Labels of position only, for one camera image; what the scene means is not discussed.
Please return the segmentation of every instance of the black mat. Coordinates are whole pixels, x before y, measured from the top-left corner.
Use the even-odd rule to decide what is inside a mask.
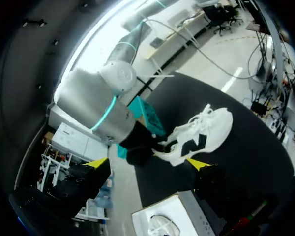
[[[242,104],[191,77],[174,73],[165,79],[147,99],[166,132],[182,125],[202,111],[207,103],[213,109],[227,107],[232,112],[232,130],[215,152],[200,153],[193,159],[218,163],[235,183],[252,191],[275,194],[285,200],[295,181],[292,163],[285,149],[250,110]],[[159,158],[151,158],[144,167],[136,167],[136,176],[143,207],[149,206],[176,191],[192,188],[195,174],[191,165],[172,167]]]

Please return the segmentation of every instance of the teal box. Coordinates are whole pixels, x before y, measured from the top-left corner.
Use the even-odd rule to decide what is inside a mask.
[[[132,111],[134,119],[143,124],[152,134],[156,134],[157,136],[165,135],[161,121],[150,104],[143,101],[139,96],[136,96],[128,108]],[[117,147],[118,157],[125,159],[127,157],[127,149],[119,145]]]

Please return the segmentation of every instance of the black n logo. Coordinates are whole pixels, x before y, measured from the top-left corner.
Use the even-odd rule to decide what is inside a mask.
[[[184,143],[184,145],[182,146],[181,156],[185,156],[191,151],[204,149],[206,147],[206,142],[207,142],[207,136],[203,134],[199,134],[199,144],[197,145],[193,139]]]

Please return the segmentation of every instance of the cable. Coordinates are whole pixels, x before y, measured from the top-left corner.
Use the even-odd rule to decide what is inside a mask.
[[[260,43],[256,46],[256,48],[252,51],[252,53],[250,54],[250,57],[249,57],[249,59],[248,59],[247,70],[248,70],[248,74],[249,74],[250,77],[252,77],[251,74],[250,74],[250,70],[249,70],[250,60],[251,60],[252,55],[254,54],[254,52],[259,48],[260,44],[261,44],[261,42],[260,42]]]
[[[141,25],[140,25],[140,32],[139,32],[139,36],[138,36],[138,44],[137,44],[136,51],[135,51],[135,53],[133,55],[133,59],[132,59],[131,65],[133,65],[133,62],[134,62],[134,60],[135,60],[135,58],[137,56],[137,53],[138,53],[138,49],[139,49],[139,46],[140,46],[140,43],[141,43],[142,29],[143,29],[144,23],[145,22],[143,20],[140,22]]]
[[[147,21],[154,21],[157,22],[167,28],[169,28],[170,30],[172,30],[173,32],[175,32],[176,34],[178,34],[181,38],[183,38],[184,40],[186,40],[186,42],[188,42],[189,40],[187,38],[185,38],[182,34],[180,34],[178,31],[176,31],[175,29],[173,29],[172,27],[164,24],[163,22],[160,22],[158,20],[154,20],[154,19],[148,19]],[[220,67],[219,65],[217,65],[211,58],[209,58],[206,54],[204,54],[197,45],[194,45],[193,43],[191,44],[193,47],[195,47],[206,59],[208,59],[212,64],[214,64],[217,68],[219,68],[220,70],[222,70],[224,73],[228,74],[229,76],[235,77],[237,79],[250,79],[251,76],[249,77],[237,77],[232,75],[231,73],[227,72],[226,70],[224,70],[222,67]]]
[[[153,92],[153,89],[151,89],[151,87],[148,86],[143,80],[141,80],[139,77],[137,77],[137,79],[138,79],[142,84],[144,84],[149,90],[151,90],[151,92]]]

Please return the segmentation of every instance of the office chair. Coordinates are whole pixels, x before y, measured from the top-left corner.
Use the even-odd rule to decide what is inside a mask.
[[[225,22],[229,22],[231,20],[230,16],[228,16],[227,12],[219,7],[216,8],[215,6],[208,6],[202,8],[202,10],[206,13],[206,16],[211,20],[210,26],[218,26],[218,28],[214,31],[216,34],[219,31],[220,36],[222,36],[223,30],[229,30],[232,33],[232,29],[230,26],[223,26]]]
[[[238,22],[239,25],[241,25],[240,22],[244,22],[239,16],[239,12],[233,8],[232,6],[224,6],[224,9],[227,11],[226,14],[228,15],[228,17],[230,18],[230,25],[232,25],[232,23],[234,22]]]

